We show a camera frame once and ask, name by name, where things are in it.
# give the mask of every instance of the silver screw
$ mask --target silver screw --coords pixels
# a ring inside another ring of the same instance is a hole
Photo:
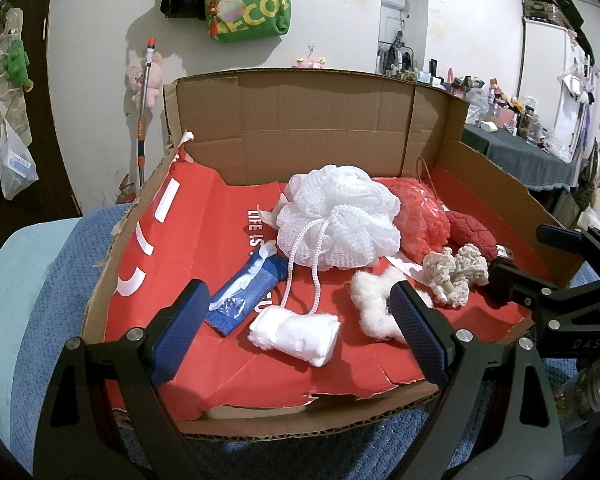
[[[458,330],[456,332],[456,337],[460,341],[462,341],[464,343],[468,343],[469,341],[471,341],[471,339],[474,338],[474,335],[471,332],[469,332],[467,329],[461,328],[460,330]]]
[[[78,346],[80,346],[80,338],[72,337],[65,343],[64,346],[67,350],[75,350],[76,348],[78,348]]]
[[[126,338],[129,339],[129,341],[139,341],[142,339],[143,335],[144,330],[142,330],[141,328],[132,328],[131,330],[129,330],[129,332],[126,333]]]
[[[534,347],[533,342],[528,337],[521,337],[520,339],[518,339],[518,344],[521,348],[524,348],[525,350],[531,350]]]

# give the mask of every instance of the white rope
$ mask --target white rope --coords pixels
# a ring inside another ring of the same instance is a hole
[[[325,220],[324,224],[320,228],[320,234],[318,235],[318,242],[315,245],[314,262],[311,266],[311,277],[314,279],[315,295],[314,295],[314,306],[311,307],[309,314],[315,314],[320,304],[320,281],[318,280],[318,259],[320,259],[320,249],[322,248],[322,241],[324,240],[324,232],[329,225],[329,221]]]
[[[291,293],[291,280],[292,280],[292,276],[293,276],[293,272],[294,272],[294,260],[296,259],[296,252],[298,251],[298,246],[300,245],[300,242],[304,238],[304,235],[307,234],[307,231],[309,229],[311,229],[314,225],[316,225],[320,222],[323,222],[323,220],[321,218],[318,218],[316,220],[309,222],[307,225],[305,225],[304,228],[298,233],[298,236],[296,237],[296,241],[294,242],[293,247],[291,247],[291,254],[289,254],[289,264],[288,264],[287,273],[286,273],[285,295],[282,296],[282,301],[280,301],[280,306],[282,308],[285,307],[286,300],[289,299],[289,294]]]

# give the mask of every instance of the dark red sponge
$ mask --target dark red sponge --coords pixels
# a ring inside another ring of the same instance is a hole
[[[447,211],[446,218],[451,225],[450,238],[462,247],[473,244],[480,249],[480,254],[490,262],[498,256],[496,238],[491,232],[471,215],[458,211]]]

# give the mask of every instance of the air conditioner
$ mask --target air conditioner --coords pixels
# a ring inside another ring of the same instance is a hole
[[[406,6],[407,0],[382,0],[383,7],[389,7],[391,9],[403,10]]]

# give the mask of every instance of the blue tissue packet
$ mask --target blue tissue packet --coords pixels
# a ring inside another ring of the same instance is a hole
[[[262,259],[261,246],[261,250],[254,252],[242,268],[211,297],[210,306],[214,306],[224,297],[215,310],[206,314],[206,322],[223,336],[229,335],[268,292],[279,282],[286,280],[288,260],[284,256],[272,254],[267,256],[264,262]],[[249,278],[251,281],[244,288],[239,288],[240,281],[244,282]],[[227,295],[232,287],[238,290]]]

